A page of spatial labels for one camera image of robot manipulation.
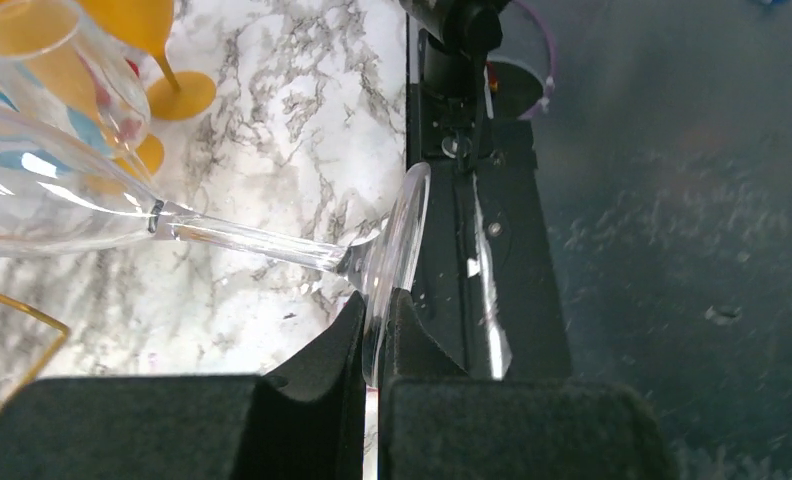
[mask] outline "dark gray floor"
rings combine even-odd
[[[792,479],[792,1],[530,1],[576,372],[654,402],[684,478]]]

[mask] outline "clear wine glass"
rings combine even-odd
[[[80,138],[143,182],[163,159],[146,93],[72,0],[0,2],[0,90],[17,110]]]
[[[390,294],[410,290],[430,168],[408,170],[384,231],[350,247],[270,233],[157,198],[143,183],[49,125],[0,108],[0,256],[75,253],[179,240],[259,253],[347,279],[367,300],[364,372],[378,383]]]

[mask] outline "glass stem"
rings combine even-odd
[[[131,167],[131,170],[137,174],[141,182],[148,185],[149,189],[153,192],[158,191],[157,185],[155,185],[155,181],[152,178],[152,174],[149,173],[149,169],[146,168],[146,164],[143,163],[143,160],[139,155],[137,155],[137,152],[131,150],[126,145],[125,155],[122,156],[122,159],[128,164],[128,166]]]
[[[208,243],[241,252],[259,253],[321,272],[342,275],[348,249],[328,243],[272,233],[200,215],[172,202],[163,206],[155,238]]]
[[[176,92],[181,91],[181,84],[178,83],[178,79],[175,78],[175,72],[172,71],[172,67],[169,65],[169,60],[166,58],[166,54],[158,55],[155,58],[155,61],[158,62],[158,66],[160,66],[161,71],[163,72],[163,76],[166,77],[166,80],[172,84],[172,90]]]

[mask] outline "black metal frame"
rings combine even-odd
[[[467,169],[460,159],[443,153],[440,145],[447,136],[472,138],[475,100],[447,100],[435,95],[435,88],[424,88],[424,70],[437,67],[425,62],[427,34],[412,22],[408,17],[408,167],[427,162],[432,168],[428,219],[412,290],[420,319],[472,377],[489,377],[481,284],[467,274],[467,260],[476,256],[476,199],[469,174],[474,172],[484,228],[501,226],[488,239],[499,322],[513,354],[507,378],[566,378],[572,366],[535,181],[531,125],[487,119],[478,163]],[[445,58],[445,53],[435,50],[434,58]],[[457,62],[446,62],[456,68],[452,64]],[[446,74],[435,71],[435,78]]]

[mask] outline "marble countertop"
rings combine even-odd
[[[185,0],[168,54],[175,69],[217,83],[205,113],[153,124],[166,149],[157,181],[170,199],[341,244],[389,210],[405,150],[396,2]],[[147,85],[160,77],[148,60],[141,73]],[[351,288],[259,256],[146,242],[0,259],[0,292],[71,327],[43,373],[62,376],[268,371],[319,334]],[[20,373],[52,335],[1,320],[0,367]],[[10,383],[0,381],[0,396]]]

